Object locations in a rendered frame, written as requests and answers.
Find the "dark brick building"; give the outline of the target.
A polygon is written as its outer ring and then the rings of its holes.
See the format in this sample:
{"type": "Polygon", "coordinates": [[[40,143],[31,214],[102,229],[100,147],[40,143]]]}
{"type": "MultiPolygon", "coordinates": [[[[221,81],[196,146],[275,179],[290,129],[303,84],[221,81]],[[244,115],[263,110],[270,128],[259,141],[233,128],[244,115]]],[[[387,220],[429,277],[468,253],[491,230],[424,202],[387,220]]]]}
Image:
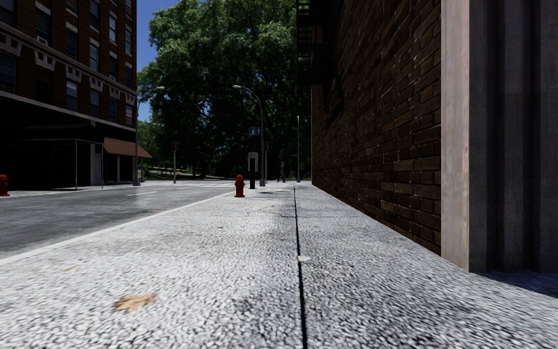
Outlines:
{"type": "Polygon", "coordinates": [[[558,0],[296,0],[312,183],[471,272],[558,273],[558,0]]]}

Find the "red brick building with awning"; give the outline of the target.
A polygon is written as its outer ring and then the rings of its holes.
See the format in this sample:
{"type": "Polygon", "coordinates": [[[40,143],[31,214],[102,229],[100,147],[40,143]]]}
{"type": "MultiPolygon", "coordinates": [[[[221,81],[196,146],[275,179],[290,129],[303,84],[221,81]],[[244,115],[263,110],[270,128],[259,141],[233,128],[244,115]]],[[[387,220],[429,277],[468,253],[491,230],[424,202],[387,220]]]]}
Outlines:
{"type": "Polygon", "coordinates": [[[132,183],[138,0],[0,0],[10,190],[132,183]]]}

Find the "grey street lamp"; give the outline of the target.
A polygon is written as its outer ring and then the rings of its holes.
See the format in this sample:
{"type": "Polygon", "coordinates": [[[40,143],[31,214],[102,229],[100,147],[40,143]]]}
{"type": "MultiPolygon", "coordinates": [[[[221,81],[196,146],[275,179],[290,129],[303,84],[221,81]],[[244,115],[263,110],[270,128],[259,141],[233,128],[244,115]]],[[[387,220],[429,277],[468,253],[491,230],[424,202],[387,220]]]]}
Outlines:
{"type": "Polygon", "coordinates": [[[141,182],[140,182],[140,177],[138,175],[138,169],[139,169],[139,159],[138,159],[138,131],[139,131],[139,126],[138,126],[138,116],[139,116],[139,106],[140,106],[140,92],[137,93],[136,96],[136,102],[135,102],[135,139],[134,139],[134,172],[133,172],[133,182],[132,185],[133,186],[141,186],[141,182]]]}
{"type": "Polygon", "coordinates": [[[261,159],[259,160],[261,169],[260,169],[259,185],[264,187],[266,185],[266,182],[265,182],[265,176],[264,176],[264,163],[265,163],[265,154],[264,154],[264,111],[263,111],[262,103],[261,103],[261,100],[259,99],[258,95],[254,91],[249,89],[248,87],[244,87],[244,86],[237,85],[237,84],[234,84],[232,87],[234,89],[243,89],[243,90],[246,90],[246,91],[250,92],[256,98],[256,100],[259,104],[260,116],[261,116],[261,126],[260,126],[261,159]]]}

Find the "trees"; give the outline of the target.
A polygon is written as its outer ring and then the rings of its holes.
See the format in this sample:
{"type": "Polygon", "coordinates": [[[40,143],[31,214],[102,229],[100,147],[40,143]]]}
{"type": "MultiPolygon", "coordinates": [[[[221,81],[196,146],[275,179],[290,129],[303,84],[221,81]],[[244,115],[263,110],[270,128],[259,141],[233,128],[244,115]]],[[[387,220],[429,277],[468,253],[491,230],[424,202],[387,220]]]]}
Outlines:
{"type": "Polygon", "coordinates": [[[138,75],[151,119],[139,126],[150,164],[197,175],[244,173],[261,148],[261,100],[267,176],[310,175],[310,91],[296,82],[295,0],[179,0],[154,12],[149,42],[157,55],[138,75]]]}

